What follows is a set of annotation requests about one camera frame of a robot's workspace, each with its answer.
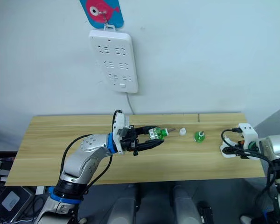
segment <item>black device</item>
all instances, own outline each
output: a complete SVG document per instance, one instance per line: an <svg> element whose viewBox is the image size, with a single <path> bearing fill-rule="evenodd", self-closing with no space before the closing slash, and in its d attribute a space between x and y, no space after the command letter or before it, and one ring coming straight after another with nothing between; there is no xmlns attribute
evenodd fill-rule
<svg viewBox="0 0 280 224"><path fill-rule="evenodd" d="M34 194L24 187L6 187L0 194L0 217L14 222L33 200Z"/></svg>

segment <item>bottle cap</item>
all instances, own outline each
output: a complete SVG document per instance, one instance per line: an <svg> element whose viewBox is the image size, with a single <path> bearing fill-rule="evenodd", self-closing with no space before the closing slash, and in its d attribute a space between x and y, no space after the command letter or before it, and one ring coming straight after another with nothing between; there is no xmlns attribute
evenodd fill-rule
<svg viewBox="0 0 280 224"><path fill-rule="evenodd" d="M187 130L186 130L184 127L182 127L182 128L179 130L179 135L181 135L181 136L186 135L186 133L187 133Z"/></svg>

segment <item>small green bottle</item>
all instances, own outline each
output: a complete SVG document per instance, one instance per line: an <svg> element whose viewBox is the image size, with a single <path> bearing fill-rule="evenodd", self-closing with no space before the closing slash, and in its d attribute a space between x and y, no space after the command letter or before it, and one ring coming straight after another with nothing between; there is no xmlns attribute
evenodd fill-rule
<svg viewBox="0 0 280 224"><path fill-rule="evenodd" d="M204 131L196 132L194 135L194 141L201 143L205 139Z"/></svg>
<svg viewBox="0 0 280 224"><path fill-rule="evenodd" d="M166 136L168 136L168 130L166 128L161 129L159 127L155 127L149 130L150 139L160 139L163 140Z"/></svg>

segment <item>electrical outlet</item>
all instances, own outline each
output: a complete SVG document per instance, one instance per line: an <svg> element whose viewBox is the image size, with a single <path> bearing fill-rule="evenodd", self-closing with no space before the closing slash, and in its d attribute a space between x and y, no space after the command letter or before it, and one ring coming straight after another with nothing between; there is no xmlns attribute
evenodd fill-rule
<svg viewBox="0 0 280 224"><path fill-rule="evenodd" d="M138 80L129 34L106 30L89 33L92 50L110 88L119 92L138 92Z"/></svg>

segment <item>fish picture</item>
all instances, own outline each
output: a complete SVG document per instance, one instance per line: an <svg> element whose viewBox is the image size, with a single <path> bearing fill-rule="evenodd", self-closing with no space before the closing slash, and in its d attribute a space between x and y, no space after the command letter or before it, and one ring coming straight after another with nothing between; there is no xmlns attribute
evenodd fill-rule
<svg viewBox="0 0 280 224"><path fill-rule="evenodd" d="M104 28L106 20L116 28L123 26L118 0L80 0L80 2L93 27Z"/></svg>

